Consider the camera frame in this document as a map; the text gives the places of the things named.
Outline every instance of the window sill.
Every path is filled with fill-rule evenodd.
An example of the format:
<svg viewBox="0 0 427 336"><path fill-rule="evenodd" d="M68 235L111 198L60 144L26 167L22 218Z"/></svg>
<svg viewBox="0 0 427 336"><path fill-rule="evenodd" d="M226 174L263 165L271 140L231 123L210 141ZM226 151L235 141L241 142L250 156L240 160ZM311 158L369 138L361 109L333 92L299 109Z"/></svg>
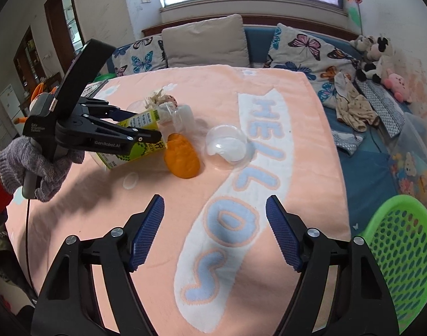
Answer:
<svg viewBox="0 0 427 336"><path fill-rule="evenodd" d="M164 24L211 15L278 15L348 29L347 13L315 0L190 0L160 9Z"/></svg>

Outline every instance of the beige cushion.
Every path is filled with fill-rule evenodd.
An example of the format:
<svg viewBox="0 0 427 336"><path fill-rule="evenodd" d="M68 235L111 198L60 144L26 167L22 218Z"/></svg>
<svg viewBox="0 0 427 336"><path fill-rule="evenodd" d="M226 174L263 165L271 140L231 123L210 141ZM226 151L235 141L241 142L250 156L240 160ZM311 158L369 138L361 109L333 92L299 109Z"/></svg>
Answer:
<svg viewBox="0 0 427 336"><path fill-rule="evenodd" d="M169 68L211 64L249 67L240 15L167 28L162 31L162 38Z"/></svg>

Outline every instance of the silver screw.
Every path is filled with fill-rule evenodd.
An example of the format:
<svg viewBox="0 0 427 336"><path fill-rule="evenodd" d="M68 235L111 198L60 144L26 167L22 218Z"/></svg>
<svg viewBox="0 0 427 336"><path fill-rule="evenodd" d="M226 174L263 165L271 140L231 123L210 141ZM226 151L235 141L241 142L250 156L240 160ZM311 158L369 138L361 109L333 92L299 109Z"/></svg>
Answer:
<svg viewBox="0 0 427 336"><path fill-rule="evenodd" d="M354 237L354 242L356 243L356 245L364 245L364 239L359 236Z"/></svg>
<svg viewBox="0 0 427 336"><path fill-rule="evenodd" d="M68 236L67 238L66 238L66 244L67 245L72 245L72 244L74 244L76 242L76 236L75 235L71 235L71 236Z"/></svg>
<svg viewBox="0 0 427 336"><path fill-rule="evenodd" d="M309 228L307 230L307 234L311 237L318 237L320 232L317 228Z"/></svg>
<svg viewBox="0 0 427 336"><path fill-rule="evenodd" d="M123 235L123 229L122 228L114 228L111 230L111 236L112 237L119 237Z"/></svg>

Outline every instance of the orange butterfly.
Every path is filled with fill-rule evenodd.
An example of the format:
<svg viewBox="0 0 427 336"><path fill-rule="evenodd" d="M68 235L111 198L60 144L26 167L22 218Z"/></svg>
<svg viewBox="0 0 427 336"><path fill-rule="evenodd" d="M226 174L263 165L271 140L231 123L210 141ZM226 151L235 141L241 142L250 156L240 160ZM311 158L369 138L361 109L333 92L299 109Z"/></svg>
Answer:
<svg viewBox="0 0 427 336"><path fill-rule="evenodd" d="M327 78L329 80L329 82L335 82L335 76L337 75L337 71L336 71L336 67L335 66L330 66L327 67L327 69L325 70L324 73L321 73L321 78ZM348 73L344 73L346 75L346 77L352 81L352 77L350 74Z"/></svg>

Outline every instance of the glove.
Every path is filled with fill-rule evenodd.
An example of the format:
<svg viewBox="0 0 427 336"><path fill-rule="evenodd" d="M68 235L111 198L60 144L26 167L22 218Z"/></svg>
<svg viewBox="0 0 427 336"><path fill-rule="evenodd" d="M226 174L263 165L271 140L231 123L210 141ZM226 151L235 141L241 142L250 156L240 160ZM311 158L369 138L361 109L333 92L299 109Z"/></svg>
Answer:
<svg viewBox="0 0 427 336"><path fill-rule="evenodd" d="M31 171L42 177L40 188L35 190L36 198L48 202L60 190L72 163L83 162L85 152L69 150L65 157L50 163L30 140L19 137L0 151L0 182L7 193L14 194L24 184L25 171Z"/></svg>

